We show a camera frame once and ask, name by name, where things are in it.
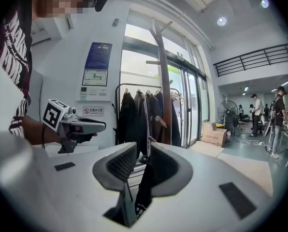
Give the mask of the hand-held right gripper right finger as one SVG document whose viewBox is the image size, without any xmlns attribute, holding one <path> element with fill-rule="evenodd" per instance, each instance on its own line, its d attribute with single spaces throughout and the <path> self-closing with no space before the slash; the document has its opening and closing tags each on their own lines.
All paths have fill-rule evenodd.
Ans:
<svg viewBox="0 0 288 232">
<path fill-rule="evenodd" d="M 193 150 L 151 144 L 157 184 L 136 232 L 243 232 L 267 212 L 271 198 L 224 161 Z"/>
</svg>

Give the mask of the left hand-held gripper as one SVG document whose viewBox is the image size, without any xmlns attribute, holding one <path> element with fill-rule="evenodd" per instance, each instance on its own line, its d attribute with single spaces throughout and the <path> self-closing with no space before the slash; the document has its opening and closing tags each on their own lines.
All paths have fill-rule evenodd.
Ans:
<svg viewBox="0 0 288 232">
<path fill-rule="evenodd" d="M 106 123 L 89 118 L 76 118 L 76 109 L 57 99 L 49 99 L 43 115 L 43 123 L 52 129 L 60 139 L 61 149 L 59 154 L 73 153 L 77 145 L 76 140 L 70 139 L 65 131 L 66 126 L 72 125 L 78 134 L 95 134 L 106 129 Z"/>
</svg>

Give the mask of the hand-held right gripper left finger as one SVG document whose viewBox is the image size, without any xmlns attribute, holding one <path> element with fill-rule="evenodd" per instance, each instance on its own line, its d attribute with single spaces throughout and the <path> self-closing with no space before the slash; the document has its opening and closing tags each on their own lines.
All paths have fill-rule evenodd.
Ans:
<svg viewBox="0 0 288 232">
<path fill-rule="evenodd" d="M 33 149 L 50 207 L 41 214 L 59 232 L 128 232 L 136 221 L 127 181 L 136 163 L 135 143 L 50 157 Z"/>
</svg>

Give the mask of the person's left hand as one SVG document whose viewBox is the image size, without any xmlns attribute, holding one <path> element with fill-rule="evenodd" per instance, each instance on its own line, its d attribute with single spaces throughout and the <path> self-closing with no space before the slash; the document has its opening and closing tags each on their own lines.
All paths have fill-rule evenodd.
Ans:
<svg viewBox="0 0 288 232">
<path fill-rule="evenodd" d="M 93 134 L 80 134 L 82 127 L 79 126 L 69 126 L 69 132 L 67 133 L 67 138 L 74 140 L 81 144 L 83 142 L 89 142 L 93 137 L 98 136 L 97 133 Z"/>
</svg>

